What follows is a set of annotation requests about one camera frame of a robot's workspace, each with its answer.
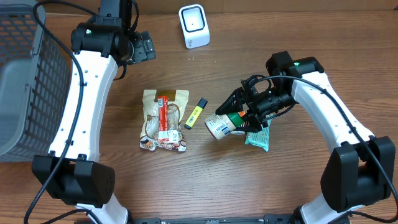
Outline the teal orange snack pack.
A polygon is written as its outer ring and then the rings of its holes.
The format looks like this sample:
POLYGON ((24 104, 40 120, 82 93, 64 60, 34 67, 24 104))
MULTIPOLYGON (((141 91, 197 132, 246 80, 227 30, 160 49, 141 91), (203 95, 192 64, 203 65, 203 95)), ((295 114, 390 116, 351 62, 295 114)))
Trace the teal orange snack pack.
POLYGON ((256 147, 261 147, 266 152, 269 151, 269 139, 270 139, 270 126, 271 120, 267 122, 268 126, 263 128, 258 133, 246 133, 246 145, 252 145, 256 147))

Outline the small orange snack box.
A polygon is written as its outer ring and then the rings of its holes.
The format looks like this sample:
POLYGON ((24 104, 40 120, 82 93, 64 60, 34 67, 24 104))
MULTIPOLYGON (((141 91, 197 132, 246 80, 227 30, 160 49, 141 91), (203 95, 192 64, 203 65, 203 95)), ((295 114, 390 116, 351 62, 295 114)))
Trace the small orange snack box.
MULTIPOLYGON (((242 118, 244 115, 246 114, 246 111, 240 111, 238 112, 238 115, 242 118)), ((234 131, 231 131, 231 134, 234 135, 244 135, 246 134, 244 131, 238 131, 237 129, 235 129, 234 131)))

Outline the green lidded beige jar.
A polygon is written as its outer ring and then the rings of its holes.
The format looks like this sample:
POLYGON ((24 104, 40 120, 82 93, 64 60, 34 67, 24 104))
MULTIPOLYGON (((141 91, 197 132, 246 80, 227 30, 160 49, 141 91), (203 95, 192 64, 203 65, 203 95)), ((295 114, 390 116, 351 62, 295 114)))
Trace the green lidded beige jar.
POLYGON ((238 113, 217 115, 213 113, 205 120, 205 126, 211 135, 220 140, 244 123, 238 113))

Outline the yellow highlighter pen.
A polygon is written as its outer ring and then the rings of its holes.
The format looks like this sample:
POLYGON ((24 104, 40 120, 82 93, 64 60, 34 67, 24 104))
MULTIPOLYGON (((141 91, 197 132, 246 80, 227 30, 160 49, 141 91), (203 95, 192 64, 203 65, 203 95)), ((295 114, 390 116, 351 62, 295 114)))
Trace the yellow highlighter pen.
POLYGON ((198 120, 199 116, 201 115, 203 109, 207 105, 208 100, 201 98, 190 116, 188 117, 187 121, 184 124, 184 127, 187 129, 192 129, 196 121, 198 120))

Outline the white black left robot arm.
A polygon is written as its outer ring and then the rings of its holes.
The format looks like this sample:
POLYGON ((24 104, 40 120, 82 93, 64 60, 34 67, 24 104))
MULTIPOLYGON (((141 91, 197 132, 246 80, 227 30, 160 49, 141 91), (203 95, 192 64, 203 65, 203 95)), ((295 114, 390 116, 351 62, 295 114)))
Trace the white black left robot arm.
POLYGON ((99 162, 99 141, 118 69, 155 59, 150 34, 136 30, 138 18, 135 1, 102 1, 98 12, 72 31, 72 44, 65 48, 72 79, 60 127, 48 153, 32 162, 41 192, 85 213, 92 223, 133 221, 114 195, 114 169, 99 162))

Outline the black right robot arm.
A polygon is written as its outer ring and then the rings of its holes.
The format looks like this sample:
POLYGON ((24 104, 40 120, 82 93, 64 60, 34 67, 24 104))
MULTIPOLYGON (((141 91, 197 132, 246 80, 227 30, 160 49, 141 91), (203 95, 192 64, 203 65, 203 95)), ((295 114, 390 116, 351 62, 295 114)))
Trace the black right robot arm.
POLYGON ((321 194, 292 214, 266 215, 264 223, 348 223, 361 209, 396 197, 392 182, 396 147, 376 137, 349 111, 314 57, 298 60, 288 52, 266 62, 267 75, 253 75, 206 119, 211 135, 233 131, 258 133, 271 119, 300 105, 310 115, 329 148, 320 179, 321 194))

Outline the beige brown snack pouch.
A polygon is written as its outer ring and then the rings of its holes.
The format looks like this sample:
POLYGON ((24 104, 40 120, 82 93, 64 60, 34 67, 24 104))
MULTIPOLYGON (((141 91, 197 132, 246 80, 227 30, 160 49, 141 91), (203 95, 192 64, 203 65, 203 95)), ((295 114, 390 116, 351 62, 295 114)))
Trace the beige brown snack pouch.
POLYGON ((164 148, 170 151, 185 152, 187 142, 182 133, 182 118, 188 103, 189 91, 187 90, 144 90, 142 102, 144 124, 140 135, 139 145, 150 151, 164 148), (158 97, 168 96, 168 126, 169 130, 177 130, 179 140, 177 143, 164 143, 158 140, 159 108, 158 97))

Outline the red stick snack packet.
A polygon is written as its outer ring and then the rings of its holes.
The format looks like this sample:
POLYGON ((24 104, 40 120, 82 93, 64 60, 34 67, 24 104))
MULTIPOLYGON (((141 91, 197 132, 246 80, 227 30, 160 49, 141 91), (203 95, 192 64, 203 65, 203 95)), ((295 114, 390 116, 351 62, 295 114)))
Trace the red stick snack packet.
POLYGON ((179 140, 177 130, 169 130, 168 126, 168 96, 159 96, 159 132, 158 140, 164 143, 177 143, 179 140))

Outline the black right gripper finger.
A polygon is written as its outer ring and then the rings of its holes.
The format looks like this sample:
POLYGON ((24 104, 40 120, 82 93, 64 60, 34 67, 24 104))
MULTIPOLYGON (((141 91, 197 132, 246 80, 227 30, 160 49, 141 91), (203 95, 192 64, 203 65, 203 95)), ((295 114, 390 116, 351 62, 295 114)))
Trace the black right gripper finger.
POLYGON ((243 104, 245 104, 243 93, 242 87, 235 89, 227 100, 216 109, 215 114, 224 115, 243 111, 243 104))
POLYGON ((243 118, 243 124, 238 127, 238 131, 245 133, 258 133, 268 127, 268 120, 259 122, 256 118, 243 118))

